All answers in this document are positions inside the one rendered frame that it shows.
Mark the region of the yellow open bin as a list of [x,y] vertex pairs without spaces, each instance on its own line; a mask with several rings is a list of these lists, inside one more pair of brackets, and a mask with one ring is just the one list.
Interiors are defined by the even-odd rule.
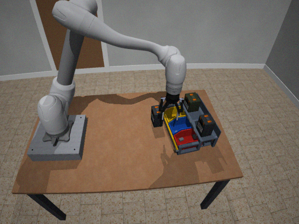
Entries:
[[[165,111],[164,115],[167,120],[167,123],[169,124],[171,121],[173,121],[176,118],[176,115],[177,115],[176,107],[169,108],[168,110]],[[184,111],[180,112],[179,118],[181,118],[181,117],[186,117],[186,114]]]

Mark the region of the red open bin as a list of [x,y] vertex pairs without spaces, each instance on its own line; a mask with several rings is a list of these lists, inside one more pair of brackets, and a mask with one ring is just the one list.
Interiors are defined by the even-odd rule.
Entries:
[[[175,139],[177,147],[178,147],[178,145],[199,141],[198,138],[193,139],[193,137],[192,137],[193,134],[195,134],[193,128],[186,129],[186,130],[181,130],[180,132],[175,134],[174,139]],[[180,142],[178,139],[181,138],[181,137],[183,137],[184,140]],[[188,149],[188,148],[192,148],[192,147],[182,148],[182,150]]]

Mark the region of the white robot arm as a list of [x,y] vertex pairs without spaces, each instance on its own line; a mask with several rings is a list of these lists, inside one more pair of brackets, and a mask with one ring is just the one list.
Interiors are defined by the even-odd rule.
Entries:
[[166,91],[178,95],[182,90],[186,61],[176,47],[122,35],[96,17],[97,10],[96,0],[59,0],[52,10],[54,19],[67,28],[58,75],[52,81],[49,95],[41,98],[37,105],[40,122],[46,131],[43,142],[51,141],[52,146],[58,141],[70,140],[74,122],[67,121],[67,114],[75,94],[73,77],[85,36],[119,48],[155,54],[166,66]]

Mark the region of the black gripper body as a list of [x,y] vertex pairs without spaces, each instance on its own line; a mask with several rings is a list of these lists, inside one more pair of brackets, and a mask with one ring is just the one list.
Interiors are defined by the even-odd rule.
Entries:
[[169,93],[167,92],[167,93],[166,93],[165,100],[166,100],[167,102],[169,102],[169,100],[171,100],[171,103],[170,103],[170,104],[174,104],[174,100],[176,100],[176,103],[177,103],[177,102],[180,100],[179,95],[180,95],[180,94],[178,94],[178,95],[171,95],[171,94],[169,94]]

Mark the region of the grey metal bin shelf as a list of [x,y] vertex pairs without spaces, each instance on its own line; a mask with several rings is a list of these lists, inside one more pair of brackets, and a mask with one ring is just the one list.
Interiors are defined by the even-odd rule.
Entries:
[[[198,93],[197,93],[197,95],[198,95]],[[218,127],[217,124],[215,124],[211,135],[205,136],[205,137],[200,136],[200,134],[196,128],[199,116],[202,114],[208,114],[210,112],[207,109],[207,107],[205,106],[205,104],[203,103],[203,101],[199,95],[198,95],[198,97],[201,100],[201,103],[199,106],[199,111],[188,112],[186,107],[184,106],[184,104],[183,104],[183,110],[184,110],[190,124],[192,125],[199,141],[178,145],[178,150],[176,150],[176,148],[175,148],[177,155],[186,154],[186,153],[190,153],[190,152],[194,152],[194,151],[199,151],[201,147],[205,147],[205,146],[209,146],[209,145],[214,147],[220,134],[221,134],[220,128]],[[193,148],[192,146],[196,146],[196,147]],[[192,148],[182,150],[182,148],[186,148],[186,147],[192,147]]]

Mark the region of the blue bin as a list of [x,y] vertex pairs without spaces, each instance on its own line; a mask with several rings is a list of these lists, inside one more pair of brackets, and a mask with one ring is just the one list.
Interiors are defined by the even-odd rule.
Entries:
[[190,124],[187,116],[186,117],[178,118],[178,120],[176,120],[176,118],[175,118],[173,121],[171,121],[169,123],[169,127],[170,127],[170,130],[172,132],[173,137],[174,137],[175,134],[177,134],[181,130],[186,130],[186,129],[193,128],[191,126],[191,124]]

